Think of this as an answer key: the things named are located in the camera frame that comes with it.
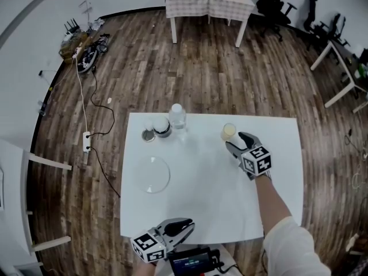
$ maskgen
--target jar lid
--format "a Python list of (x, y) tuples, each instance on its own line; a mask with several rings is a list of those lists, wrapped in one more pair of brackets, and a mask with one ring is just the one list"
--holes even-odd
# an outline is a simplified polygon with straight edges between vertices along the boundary
[(180, 104), (178, 104), (178, 103), (173, 104), (173, 106), (171, 107), (171, 110), (174, 113), (181, 113), (182, 112), (182, 109), (183, 109), (183, 107)]
[(168, 119), (165, 117), (156, 117), (154, 121), (154, 129), (156, 132), (165, 132), (170, 126)]

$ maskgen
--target plastic bottle cap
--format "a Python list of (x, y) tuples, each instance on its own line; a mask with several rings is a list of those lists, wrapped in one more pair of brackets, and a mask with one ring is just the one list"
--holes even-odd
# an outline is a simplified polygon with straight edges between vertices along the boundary
[(144, 127), (147, 131), (152, 131), (154, 129), (154, 124), (153, 124), (152, 120), (146, 120), (144, 122)]
[(168, 126), (170, 126), (170, 124), (168, 123), (168, 119), (165, 117), (157, 117), (154, 121), (154, 129), (159, 133), (165, 132)]
[(182, 112), (182, 106), (178, 103), (175, 103), (173, 104), (173, 106), (171, 107), (171, 110), (174, 112), (174, 113), (181, 113)]

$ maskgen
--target wooden floor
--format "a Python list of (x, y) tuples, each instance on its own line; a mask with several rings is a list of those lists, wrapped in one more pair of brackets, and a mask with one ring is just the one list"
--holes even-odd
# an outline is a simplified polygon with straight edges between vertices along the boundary
[[(96, 103), (115, 111), (116, 122), (92, 145), (114, 187), (120, 192), (125, 134), (130, 112), (167, 112), (181, 103), (189, 113), (246, 114), (295, 117), (298, 121), (304, 167), (302, 225), (315, 239), (321, 260), (334, 269), (346, 241), (359, 227), (365, 185), (354, 190), (352, 175), (357, 152), (368, 133), (368, 109), (353, 115), (360, 101), (347, 94), (324, 108), (342, 84), (341, 67), (322, 61), (294, 31), (282, 29), (284, 41), (272, 33), (260, 37), (262, 24), (248, 23), (243, 42), (235, 48), (240, 23), (227, 27), (221, 19), (177, 19), (178, 43), (172, 44), (170, 21), (164, 11), (110, 18), (100, 33), (110, 33), (109, 51), (98, 58)], [(39, 253), (46, 269), (61, 275), (131, 275), (137, 258), (128, 238), (120, 236), (120, 200), (110, 189), (96, 154), (82, 151), (85, 121), (75, 69), (65, 68), (65, 79), (53, 94), (41, 122), (35, 153), (73, 165), (73, 171), (33, 165), (28, 203), (34, 213), (36, 243), (69, 235), (70, 243)], [(106, 132), (111, 112), (96, 108), (91, 73), (81, 76), (88, 128)], [(366, 174), (362, 166), (363, 177)], [(245, 275), (262, 275), (262, 239), (227, 244)]]

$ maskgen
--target power strip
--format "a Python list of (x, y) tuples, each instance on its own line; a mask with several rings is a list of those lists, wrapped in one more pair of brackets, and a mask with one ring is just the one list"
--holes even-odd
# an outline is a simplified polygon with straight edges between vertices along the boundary
[(84, 132), (83, 133), (83, 151), (84, 152), (90, 152), (91, 151), (91, 138), (90, 138), (90, 135), (91, 135), (90, 132)]

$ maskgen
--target office chair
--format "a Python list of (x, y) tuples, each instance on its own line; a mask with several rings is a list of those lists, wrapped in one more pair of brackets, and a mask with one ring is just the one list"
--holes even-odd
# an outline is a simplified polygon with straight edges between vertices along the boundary
[(257, 8), (258, 12), (264, 14), (267, 18), (267, 26), (261, 32), (261, 37), (264, 38), (266, 30), (272, 29), (279, 37), (279, 41), (282, 42), (282, 35), (280, 34), (280, 28), (278, 25), (289, 25), (291, 20), (288, 18), (288, 14), (292, 9), (297, 9), (294, 5), (289, 4), (289, 7), (285, 13), (281, 12), (283, 2), (281, 0), (258, 0)]

